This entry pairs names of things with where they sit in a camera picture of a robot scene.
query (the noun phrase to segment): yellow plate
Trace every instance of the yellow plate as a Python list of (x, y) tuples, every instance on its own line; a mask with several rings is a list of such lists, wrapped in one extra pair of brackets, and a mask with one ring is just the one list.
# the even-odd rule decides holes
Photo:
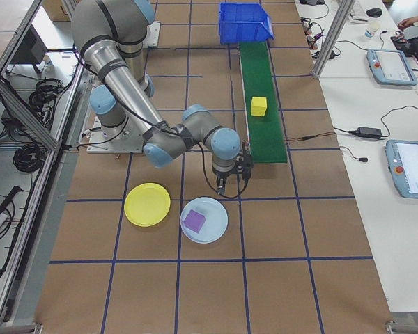
[(124, 202), (127, 219), (142, 227), (158, 224), (167, 215), (169, 209), (169, 193), (163, 186), (156, 183), (144, 183), (133, 188)]

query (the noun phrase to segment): green conveyor belt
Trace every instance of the green conveyor belt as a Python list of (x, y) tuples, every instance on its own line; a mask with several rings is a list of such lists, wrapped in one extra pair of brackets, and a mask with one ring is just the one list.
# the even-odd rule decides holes
[[(254, 163), (287, 162), (282, 123), (264, 42), (240, 43), (249, 144)], [(266, 97), (264, 117), (251, 116), (252, 97)]]

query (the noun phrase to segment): light blue plate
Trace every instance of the light blue plate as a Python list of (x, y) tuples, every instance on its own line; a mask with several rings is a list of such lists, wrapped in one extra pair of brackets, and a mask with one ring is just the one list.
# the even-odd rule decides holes
[[(190, 210), (202, 214), (205, 218), (203, 227), (199, 233), (186, 228), (184, 220)], [(199, 197), (191, 200), (183, 209), (180, 216), (181, 230), (183, 233), (199, 244), (209, 244), (218, 240), (228, 227), (228, 213), (224, 206), (217, 200), (210, 197)]]

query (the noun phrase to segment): person's hand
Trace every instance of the person's hand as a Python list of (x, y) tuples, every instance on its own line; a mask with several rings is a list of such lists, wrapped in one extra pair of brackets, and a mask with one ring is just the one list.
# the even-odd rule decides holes
[(415, 22), (418, 22), (418, 16), (409, 17), (398, 23), (398, 29), (404, 31), (409, 26), (413, 26)]

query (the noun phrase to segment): cardboard box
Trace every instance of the cardboard box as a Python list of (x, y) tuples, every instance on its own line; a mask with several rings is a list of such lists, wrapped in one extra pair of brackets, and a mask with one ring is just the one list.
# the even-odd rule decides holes
[(67, 11), (63, 7), (62, 0), (43, 0), (42, 7), (52, 21), (70, 21)]

